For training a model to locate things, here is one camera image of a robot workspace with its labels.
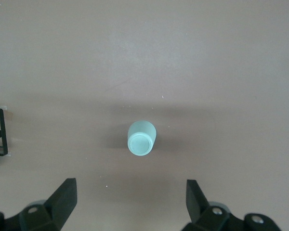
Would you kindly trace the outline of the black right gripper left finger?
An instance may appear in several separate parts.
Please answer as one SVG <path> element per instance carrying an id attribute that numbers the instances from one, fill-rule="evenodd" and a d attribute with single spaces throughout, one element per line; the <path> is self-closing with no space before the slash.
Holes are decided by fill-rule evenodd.
<path id="1" fill-rule="evenodd" d="M 66 179 L 44 201 L 31 203 L 19 213 L 22 231 L 60 231 L 77 204 L 77 181 Z"/>

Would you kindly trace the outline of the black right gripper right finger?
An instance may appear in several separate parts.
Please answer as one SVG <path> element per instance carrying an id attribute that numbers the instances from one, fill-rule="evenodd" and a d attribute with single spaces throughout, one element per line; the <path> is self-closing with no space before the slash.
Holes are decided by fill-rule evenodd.
<path id="1" fill-rule="evenodd" d="M 196 180 L 186 182 L 186 207 L 191 222 L 184 231 L 227 231 L 230 210 L 222 203 L 208 202 Z"/>

